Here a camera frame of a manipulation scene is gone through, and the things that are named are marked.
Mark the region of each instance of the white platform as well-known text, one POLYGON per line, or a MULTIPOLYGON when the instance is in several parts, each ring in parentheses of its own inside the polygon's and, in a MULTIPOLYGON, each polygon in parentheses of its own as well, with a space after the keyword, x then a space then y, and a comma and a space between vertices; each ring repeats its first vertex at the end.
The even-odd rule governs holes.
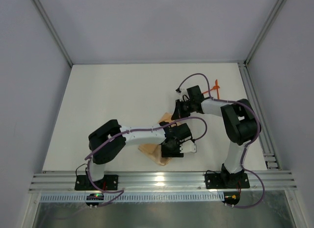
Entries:
MULTIPOLYGON (((125 126, 156 124, 165 112, 173 113, 175 92, 181 81, 193 73, 204 73, 214 85, 218 79, 220 98, 246 98, 236 63, 231 64, 140 64, 75 65, 72 68, 60 113, 44 164, 44 171, 74 171, 89 154, 88 135, 110 119, 125 126)), ((199 85, 206 90, 201 76, 190 78, 183 88, 199 85)), ((193 113, 209 126, 205 137, 197 141, 197 153, 173 158, 159 166, 141 153, 137 146, 125 147, 106 164, 107 171, 205 171, 220 170, 228 153, 229 139, 222 118, 193 113)), ((204 124, 187 121, 195 137, 204 124)), ((249 148, 245 167, 266 170, 259 141, 249 148)))

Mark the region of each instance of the wire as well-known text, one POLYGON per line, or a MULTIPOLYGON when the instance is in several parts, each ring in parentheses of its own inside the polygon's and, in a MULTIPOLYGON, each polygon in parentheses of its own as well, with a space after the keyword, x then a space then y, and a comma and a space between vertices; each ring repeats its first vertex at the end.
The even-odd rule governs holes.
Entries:
POLYGON ((87 163, 83 163, 82 165, 79 165, 76 169, 75 169, 75 175, 78 177, 78 169, 83 166, 83 165, 87 165, 87 163))
POLYGON ((177 119, 171 123, 168 123, 166 125, 163 125, 163 126, 160 126, 160 127, 156 127, 156 128, 152 128, 152 129, 147 129, 147 128, 137 128, 137 129, 131 129, 131 130, 126 130, 126 131, 123 131, 123 132, 120 132, 118 134, 115 134, 113 135, 111 138, 109 138, 108 140, 106 140, 105 142, 103 142, 100 146, 98 146, 94 151, 92 151, 88 156, 85 157, 84 160, 89 160, 91 159, 91 157, 96 154, 102 147, 104 147, 106 144, 108 144, 110 141, 113 141, 115 138, 119 137, 119 136, 122 136, 123 134, 128 134, 130 132, 135 132, 135 131, 156 131, 156 130, 160 130, 160 129, 163 129, 163 128, 166 128, 168 126, 171 126, 177 122, 180 122, 180 121, 184 121, 184 120, 188 120, 188 119, 198 119, 198 120, 201 120, 204 125, 205 125, 205 130, 204 130, 204 133, 198 137, 198 138, 195 138, 195 141, 201 139, 203 136, 206 135, 207 133, 207 123, 205 122, 204 119, 200 118, 200 117, 186 117, 186 118, 182 118, 182 119, 177 119))
POLYGON ((241 102, 238 102, 238 101, 227 101, 227 100, 218 100, 218 99, 213 98, 213 97, 210 95, 210 86, 209 86, 208 78, 207 78, 204 74, 196 73, 196 74, 193 74, 193 75, 188 76, 188 77, 187 77, 186 79, 184 79, 183 82, 179 85, 178 89, 180 89, 180 87, 182 86, 182 84, 183 84, 187 79, 189 79, 190 77, 192 77, 192 76, 194 76, 194 75, 201 75, 201 76, 203 76, 203 77, 205 78, 205 80, 206 80, 206 82, 207 82, 207 85, 208 85, 208 91, 209 91, 209 97, 210 97, 210 99, 212 99, 213 101, 217 101, 217 102, 235 103, 235 104, 238 104, 238 105, 240 105, 240 106, 246 108, 246 109, 254 116, 255 122, 256 122, 256 124, 257 124, 257 131, 256 131, 256 134, 255 134, 255 136, 253 137, 253 139, 252 139, 250 142, 248 142, 248 143, 245 144, 245 146, 244 146, 244 151, 243 151, 243 154, 242 154, 241 160, 240 160, 240 165, 241 165, 241 167, 242 167, 243 170, 245 170, 245 171, 247 171, 247 172, 249 172, 249 173, 252 173, 254 176, 256 176, 256 178, 261 182, 262 191, 263 191, 263 192, 262 192, 262 196, 261 196, 260 200, 258 200, 255 204, 249 205, 249 206, 239 206, 239 205, 236 205, 236 206, 234 206, 234 207, 236 207, 236 208, 252 208, 252 207, 255 207, 255 206, 259 205, 259 204, 262 202, 262 200, 264 199, 264 197, 265 197, 265 186, 264 186, 264 183, 263 183, 262 179, 261 179, 256 173, 254 173, 253 171, 248 170, 248 169, 246 169, 246 168, 244 167, 244 160, 245 160, 245 156, 246 156, 248 147, 249 147, 253 142, 256 141, 256 139, 258 138, 258 136, 259 136, 259 134, 260 134, 260 131, 261 131, 260 121, 259 121, 257 115, 254 113, 254 111, 253 111, 250 107, 248 107, 247 105, 245 105, 245 104, 243 104, 243 103, 241 103, 241 102))
POLYGON ((183 81, 182 81, 182 83, 179 85, 179 87, 178 87, 178 89, 177 89, 177 90, 180 90, 180 88, 181 88, 182 84, 184 84, 184 83, 185 83, 185 81, 187 81, 190 77, 193 77, 193 76, 195 76, 195 75, 201 75, 201 76, 203 76, 203 77, 205 78, 206 83, 207 83, 208 95, 209 95, 209 97, 211 98, 211 94, 210 94, 210 85, 209 85, 208 78, 206 77, 206 75, 205 75, 205 74, 202 74, 202 73, 195 73, 195 74, 192 74, 192 75, 188 76, 187 78, 185 78, 185 80, 183 80, 183 81))

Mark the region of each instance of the robotic arm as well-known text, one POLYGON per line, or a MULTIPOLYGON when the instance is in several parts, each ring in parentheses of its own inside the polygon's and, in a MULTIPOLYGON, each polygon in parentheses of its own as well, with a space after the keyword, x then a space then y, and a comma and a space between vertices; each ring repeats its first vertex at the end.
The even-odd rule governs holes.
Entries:
POLYGON ((244 175, 241 158, 245 145, 255 137, 258 129, 253 114, 239 104, 252 109, 249 101, 241 99, 232 104, 214 101, 211 98, 205 98, 199 86, 188 88, 187 95, 183 94, 181 89, 176 91, 181 93, 181 98, 176 100, 172 120, 188 117, 192 112, 213 114, 223 118, 230 145, 220 176, 226 188, 235 188, 244 175))
POLYGON ((105 164, 112 161, 125 146, 141 144, 161 145, 162 157, 183 157, 184 153, 196 152, 196 145, 187 124, 161 122, 150 127, 125 127, 117 120, 110 120, 88 136, 89 148, 96 150, 103 142, 119 133, 127 132, 116 137, 93 155, 90 173, 93 181, 104 177, 105 164))

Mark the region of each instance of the white wall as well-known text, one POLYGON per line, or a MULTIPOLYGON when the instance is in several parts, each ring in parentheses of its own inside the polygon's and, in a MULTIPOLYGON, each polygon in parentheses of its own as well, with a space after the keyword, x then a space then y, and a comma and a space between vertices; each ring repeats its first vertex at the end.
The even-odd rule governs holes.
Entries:
POLYGON ((0 226, 41 170, 70 68, 30 0, 0 0, 0 226))
POLYGON ((244 60, 276 0, 40 0, 75 64, 244 60))
POLYGON ((314 0, 287 0, 249 65, 285 169, 314 217, 314 0))

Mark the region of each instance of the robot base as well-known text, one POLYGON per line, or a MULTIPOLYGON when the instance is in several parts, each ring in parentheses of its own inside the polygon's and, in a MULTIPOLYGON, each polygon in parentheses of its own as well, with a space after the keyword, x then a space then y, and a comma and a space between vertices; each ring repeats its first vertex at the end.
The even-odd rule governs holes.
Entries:
MULTIPOLYGON (((250 188, 250 182, 246 173, 243 173, 241 178, 238 180, 242 189, 250 188)), ((205 173, 205 185, 206 189, 237 189, 237 183, 226 186, 226 183, 221 177, 220 173, 212 173, 207 171, 205 173)))
MULTIPOLYGON (((103 179, 94 183, 103 190, 118 190, 118 175, 104 175, 103 179)), ((78 175, 74 189, 76 191, 95 190, 87 175, 78 175)))

